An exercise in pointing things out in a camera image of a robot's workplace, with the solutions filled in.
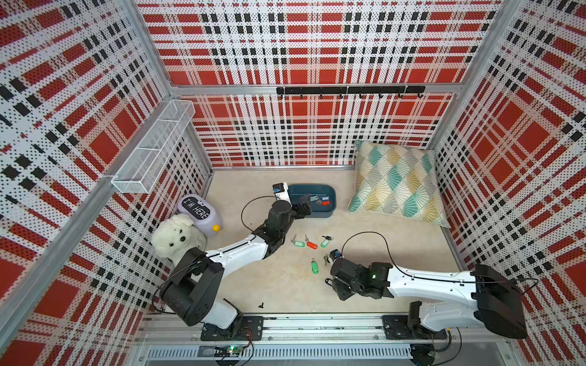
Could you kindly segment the teal plastic storage box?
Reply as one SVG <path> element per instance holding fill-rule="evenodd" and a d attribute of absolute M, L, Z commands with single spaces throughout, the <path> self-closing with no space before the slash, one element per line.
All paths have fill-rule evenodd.
<path fill-rule="evenodd" d="M 311 205 L 310 218 L 329 218 L 337 207 L 335 189 L 325 184 L 293 184 L 288 186 L 288 194 L 293 204 L 308 197 Z"/>

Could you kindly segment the black key with green tag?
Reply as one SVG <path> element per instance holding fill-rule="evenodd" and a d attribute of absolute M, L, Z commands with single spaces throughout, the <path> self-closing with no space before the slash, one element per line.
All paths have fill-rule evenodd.
<path fill-rule="evenodd" d="M 323 240 L 320 243 L 320 247 L 321 248 L 328 247 L 332 240 L 333 240 L 333 238 L 331 236 L 323 236 Z"/>

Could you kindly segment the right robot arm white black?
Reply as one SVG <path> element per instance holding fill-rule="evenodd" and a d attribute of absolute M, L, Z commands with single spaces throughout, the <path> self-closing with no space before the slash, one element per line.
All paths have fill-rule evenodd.
<path fill-rule="evenodd" d="M 487 265 L 471 271 L 416 271 L 392 263 L 356 264 L 334 250 L 329 254 L 333 288 L 340 300 L 354 295 L 375 300 L 411 297 L 407 327 L 427 332 L 484 327 L 509 339 L 526 339 L 523 291 Z"/>

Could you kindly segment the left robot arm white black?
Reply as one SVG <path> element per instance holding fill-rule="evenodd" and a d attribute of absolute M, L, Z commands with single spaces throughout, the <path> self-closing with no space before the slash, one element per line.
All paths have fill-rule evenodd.
<path fill-rule="evenodd" d="M 203 252 L 189 249 L 160 289 L 160 298 L 186 325 L 207 323 L 230 329 L 241 321 L 241 312 L 217 298 L 222 280 L 235 271 L 267 259 L 284 243 L 296 220 L 310 215 L 308 195 L 296 204 L 275 201 L 263 225 L 233 245 Z"/>

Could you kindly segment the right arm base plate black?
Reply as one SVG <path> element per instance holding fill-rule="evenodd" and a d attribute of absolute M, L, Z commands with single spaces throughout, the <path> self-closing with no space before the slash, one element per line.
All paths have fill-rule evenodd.
<path fill-rule="evenodd" d="M 420 324 L 409 326 L 408 317 L 385 315 L 382 317 L 382 328 L 387 340 L 447 340 L 447 331 L 430 331 Z"/>

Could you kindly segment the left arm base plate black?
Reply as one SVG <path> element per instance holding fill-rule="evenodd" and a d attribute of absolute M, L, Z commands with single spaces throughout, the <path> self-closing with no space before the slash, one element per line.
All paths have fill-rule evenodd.
<path fill-rule="evenodd" d="M 259 341 L 262 338 L 264 317 L 239 315 L 227 329 L 221 329 L 205 323 L 200 340 L 203 342 L 219 341 Z"/>

